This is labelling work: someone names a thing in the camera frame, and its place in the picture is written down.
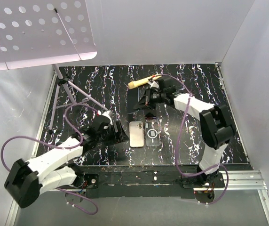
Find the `purple phone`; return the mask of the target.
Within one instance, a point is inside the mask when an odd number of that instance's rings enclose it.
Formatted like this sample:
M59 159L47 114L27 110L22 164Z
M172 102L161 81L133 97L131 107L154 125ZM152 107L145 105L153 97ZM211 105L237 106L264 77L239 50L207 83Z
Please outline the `purple phone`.
M155 118L157 118L157 113L154 111L146 111L144 113L144 116L146 119L155 119Z

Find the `clear phone case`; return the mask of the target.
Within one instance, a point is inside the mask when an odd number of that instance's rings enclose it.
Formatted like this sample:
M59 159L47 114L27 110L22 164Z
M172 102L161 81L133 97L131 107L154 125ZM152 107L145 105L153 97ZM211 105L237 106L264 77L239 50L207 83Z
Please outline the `clear phone case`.
M160 145L159 123L157 121L146 121L145 141L147 147L157 147Z

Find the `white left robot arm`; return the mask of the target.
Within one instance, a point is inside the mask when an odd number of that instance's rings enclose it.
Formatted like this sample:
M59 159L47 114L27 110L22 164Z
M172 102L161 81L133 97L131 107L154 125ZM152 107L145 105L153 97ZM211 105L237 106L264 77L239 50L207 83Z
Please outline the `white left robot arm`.
M24 161L15 161L9 170L4 187L20 208L33 204L38 197L61 186L80 188L85 173L68 161L84 155L98 144L111 146L128 141L121 122L112 121L110 113L96 116L88 127L80 128L47 153Z

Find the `beige phone case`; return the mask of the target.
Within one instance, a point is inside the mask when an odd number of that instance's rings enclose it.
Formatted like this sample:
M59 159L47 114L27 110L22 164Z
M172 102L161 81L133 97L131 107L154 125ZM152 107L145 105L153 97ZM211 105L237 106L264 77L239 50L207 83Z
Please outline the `beige phone case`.
M144 146L144 131L141 121L132 121L129 123L129 141L130 146L133 148Z

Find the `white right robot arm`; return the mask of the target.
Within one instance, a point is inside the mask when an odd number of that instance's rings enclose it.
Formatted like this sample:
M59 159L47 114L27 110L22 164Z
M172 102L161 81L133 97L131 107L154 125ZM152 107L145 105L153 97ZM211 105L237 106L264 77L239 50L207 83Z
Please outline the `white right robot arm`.
M180 174L195 178L202 187L210 186L218 175L222 154L236 133L236 127L226 105L213 105L193 97L187 88L177 89L170 75L153 75L128 84L129 89L149 84L143 97L134 106L136 110L153 110L164 103L183 111L200 122L205 149L195 174Z

